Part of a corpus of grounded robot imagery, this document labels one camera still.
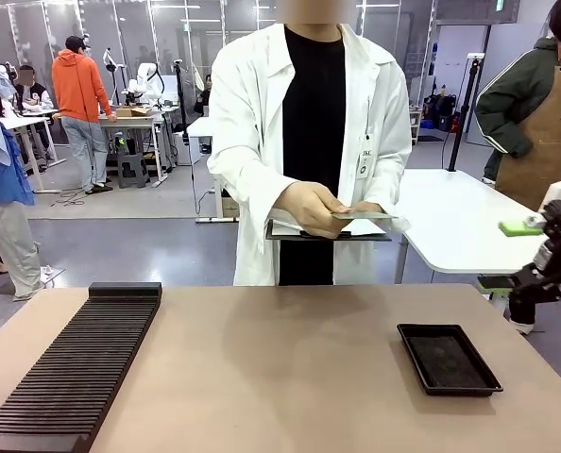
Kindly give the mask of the person's right hand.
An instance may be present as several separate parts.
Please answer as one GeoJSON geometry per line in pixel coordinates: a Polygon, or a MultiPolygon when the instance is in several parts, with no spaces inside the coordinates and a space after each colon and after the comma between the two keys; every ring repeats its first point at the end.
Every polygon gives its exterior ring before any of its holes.
{"type": "Polygon", "coordinates": [[[337,219],[335,213],[348,213],[329,189],[315,182],[297,181],[290,184],[274,204],[279,210],[288,212],[312,236],[336,239],[349,224],[337,219]]]}

